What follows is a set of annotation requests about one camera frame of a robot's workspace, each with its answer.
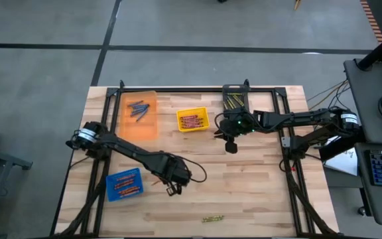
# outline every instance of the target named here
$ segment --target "yellow box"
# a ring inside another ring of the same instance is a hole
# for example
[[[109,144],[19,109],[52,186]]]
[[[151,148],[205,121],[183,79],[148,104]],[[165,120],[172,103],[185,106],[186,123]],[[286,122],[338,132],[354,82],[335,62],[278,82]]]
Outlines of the yellow box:
[[[182,127],[182,124],[180,122],[180,118],[184,116],[194,116],[197,115],[197,118],[202,118],[203,119],[203,126],[202,127],[197,127],[197,128],[192,128],[192,129],[186,129]],[[196,131],[196,130],[204,130],[208,129],[210,124],[209,124],[209,115],[207,113],[206,107],[200,107],[200,108],[194,108],[194,109],[188,109],[188,110],[178,110],[176,112],[176,118],[178,120],[178,129],[181,132],[190,132],[190,131]]]

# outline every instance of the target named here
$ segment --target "concrete floor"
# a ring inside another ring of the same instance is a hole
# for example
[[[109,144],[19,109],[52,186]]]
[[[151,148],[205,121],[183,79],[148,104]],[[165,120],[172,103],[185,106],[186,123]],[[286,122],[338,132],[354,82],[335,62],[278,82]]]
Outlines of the concrete floor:
[[[115,0],[0,0],[0,43],[102,44]],[[359,0],[123,0],[111,44],[370,49],[376,40]],[[14,170],[0,201],[0,234],[47,236],[98,50],[0,49],[0,150],[34,162]],[[310,98],[345,80],[348,54],[107,53],[99,86],[303,85]],[[341,97],[355,110],[348,91]],[[332,189],[340,231],[382,238],[355,214],[357,190]]]

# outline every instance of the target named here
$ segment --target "wooden table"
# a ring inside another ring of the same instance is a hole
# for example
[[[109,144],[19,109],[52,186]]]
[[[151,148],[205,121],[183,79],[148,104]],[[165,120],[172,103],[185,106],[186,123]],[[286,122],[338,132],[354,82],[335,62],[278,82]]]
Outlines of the wooden table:
[[[290,109],[307,111],[302,86],[287,86]],[[106,87],[91,87],[81,126],[87,121],[100,121]],[[152,185],[158,179],[141,170],[144,193],[116,202],[104,203],[100,236],[157,237],[262,237],[295,236],[290,199],[285,174],[279,169],[282,159],[277,133],[251,133],[238,137],[238,153],[225,152],[225,142],[214,139],[214,116],[222,111],[219,93],[158,93],[159,138],[152,142],[133,142],[149,151],[163,150],[202,164],[208,179],[191,182],[182,195],[169,197],[166,187]],[[250,110],[274,111],[272,97],[267,93],[249,94]],[[180,133],[176,111],[206,106],[210,128],[206,131]],[[312,127],[298,127],[304,135]],[[84,158],[84,152],[74,153],[72,163]],[[188,164],[193,176],[201,179],[201,170]],[[142,166],[125,156],[114,153],[109,174]],[[328,226],[338,231],[328,186],[320,161],[302,160],[309,200]],[[92,160],[76,165],[69,172],[56,232],[65,229],[86,200]],[[90,226],[94,225],[96,204],[91,211]],[[303,229],[304,213],[299,206]],[[203,217],[224,215],[223,221],[202,223]]]

